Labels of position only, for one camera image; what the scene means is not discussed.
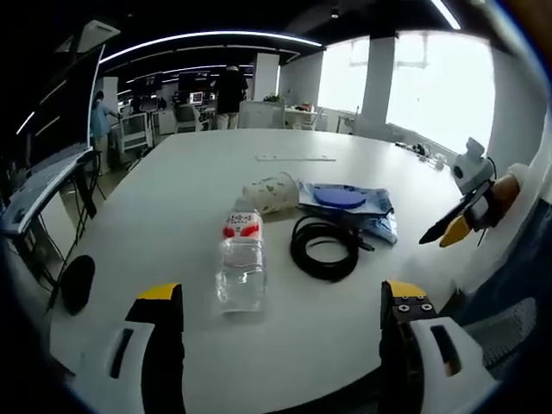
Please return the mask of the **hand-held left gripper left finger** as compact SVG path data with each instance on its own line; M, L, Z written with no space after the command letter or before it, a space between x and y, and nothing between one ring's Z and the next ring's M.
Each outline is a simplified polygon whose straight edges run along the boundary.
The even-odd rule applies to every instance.
M89 342L71 387L94 413L184 413L182 286L139 295Z

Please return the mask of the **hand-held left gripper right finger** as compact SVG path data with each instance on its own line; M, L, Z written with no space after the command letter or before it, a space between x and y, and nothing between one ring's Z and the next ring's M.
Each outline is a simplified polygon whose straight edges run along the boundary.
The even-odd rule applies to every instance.
M482 347L416 285L382 282L380 332L380 413L472 413L498 385Z

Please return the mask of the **person's right hand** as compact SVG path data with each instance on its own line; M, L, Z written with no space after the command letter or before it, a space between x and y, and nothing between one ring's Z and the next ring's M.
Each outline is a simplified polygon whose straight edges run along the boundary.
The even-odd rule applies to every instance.
M513 175L506 174L494 182L492 194L502 214L505 214L511 208L519 192L519 183Z

